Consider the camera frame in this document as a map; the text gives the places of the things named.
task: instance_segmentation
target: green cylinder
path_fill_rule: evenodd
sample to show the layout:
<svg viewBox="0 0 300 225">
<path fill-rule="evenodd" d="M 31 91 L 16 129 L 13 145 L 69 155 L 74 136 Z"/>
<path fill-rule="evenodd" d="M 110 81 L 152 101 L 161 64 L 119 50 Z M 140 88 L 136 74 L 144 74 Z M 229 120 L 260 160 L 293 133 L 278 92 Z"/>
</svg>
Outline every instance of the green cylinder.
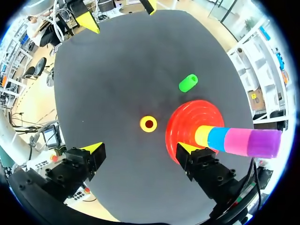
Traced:
<svg viewBox="0 0 300 225">
<path fill-rule="evenodd" d="M 190 74 L 179 83 L 179 90 L 188 92 L 198 83 L 198 77 L 195 74 Z"/>
</svg>

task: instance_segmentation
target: red button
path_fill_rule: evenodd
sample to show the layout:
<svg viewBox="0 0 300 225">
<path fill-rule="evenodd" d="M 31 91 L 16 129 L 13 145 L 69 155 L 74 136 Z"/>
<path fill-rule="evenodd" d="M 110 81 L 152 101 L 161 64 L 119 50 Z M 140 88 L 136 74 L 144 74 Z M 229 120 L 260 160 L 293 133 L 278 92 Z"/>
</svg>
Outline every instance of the red button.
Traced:
<svg viewBox="0 0 300 225">
<path fill-rule="evenodd" d="M 51 156 L 51 158 L 50 158 L 53 162 L 57 162 L 57 160 L 58 160 L 58 156 Z"/>
<path fill-rule="evenodd" d="M 89 189 L 88 187 L 86 187 L 86 188 L 84 189 L 84 192 L 87 193 L 87 194 L 89 194 L 89 193 L 90 193 L 90 189 Z"/>
</svg>

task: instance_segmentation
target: person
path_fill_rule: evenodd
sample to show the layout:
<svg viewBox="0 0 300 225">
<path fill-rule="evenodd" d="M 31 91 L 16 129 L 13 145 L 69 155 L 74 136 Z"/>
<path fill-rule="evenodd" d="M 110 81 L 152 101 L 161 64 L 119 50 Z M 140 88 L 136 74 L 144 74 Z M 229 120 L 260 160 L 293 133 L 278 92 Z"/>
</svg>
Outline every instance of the person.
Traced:
<svg viewBox="0 0 300 225">
<path fill-rule="evenodd" d="M 46 17 L 50 14 L 51 12 L 48 12 L 43 14 L 42 16 Z M 60 43 L 60 40 L 58 39 L 55 33 L 53 25 L 50 25 L 47 28 L 40 30 L 41 26 L 44 24 L 44 20 L 31 15 L 28 16 L 27 19 L 29 21 L 27 27 L 27 35 L 37 46 L 44 47 L 50 43 L 55 47 Z M 59 26 L 64 35 L 65 27 L 63 26 L 63 24 L 60 21 L 58 21 L 57 25 Z"/>
</svg>

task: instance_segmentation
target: cardboard box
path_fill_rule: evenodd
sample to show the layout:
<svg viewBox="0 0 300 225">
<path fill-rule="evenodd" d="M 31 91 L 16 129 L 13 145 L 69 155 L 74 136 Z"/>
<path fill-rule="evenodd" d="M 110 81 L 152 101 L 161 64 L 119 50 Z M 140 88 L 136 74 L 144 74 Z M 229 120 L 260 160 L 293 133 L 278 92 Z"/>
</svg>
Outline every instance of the cardboard box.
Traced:
<svg viewBox="0 0 300 225">
<path fill-rule="evenodd" d="M 266 105 L 263 99 L 262 89 L 258 88 L 248 92 L 248 98 L 250 100 L 251 108 L 253 110 L 264 110 Z"/>
</svg>

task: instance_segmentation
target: dark gray table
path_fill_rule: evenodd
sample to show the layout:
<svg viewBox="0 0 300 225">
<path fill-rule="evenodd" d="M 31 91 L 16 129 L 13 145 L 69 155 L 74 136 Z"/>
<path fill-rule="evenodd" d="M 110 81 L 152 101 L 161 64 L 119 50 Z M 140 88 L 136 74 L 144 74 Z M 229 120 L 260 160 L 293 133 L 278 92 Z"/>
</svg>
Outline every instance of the dark gray table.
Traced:
<svg viewBox="0 0 300 225">
<path fill-rule="evenodd" d="M 190 182 L 165 147 L 165 128 L 174 110 L 195 99 L 208 100 L 225 126 L 253 128 L 245 90 L 217 40 L 183 11 L 153 16 L 134 13 L 84 30 L 59 48 L 55 99 L 68 148 L 103 141 L 107 159 L 91 182 L 99 202 L 120 221 L 192 225 L 209 217 L 215 203 Z M 198 76 L 188 93 L 178 89 Z M 157 119 L 145 133 L 142 116 Z M 218 158 L 246 175 L 250 159 L 226 153 Z"/>
</svg>

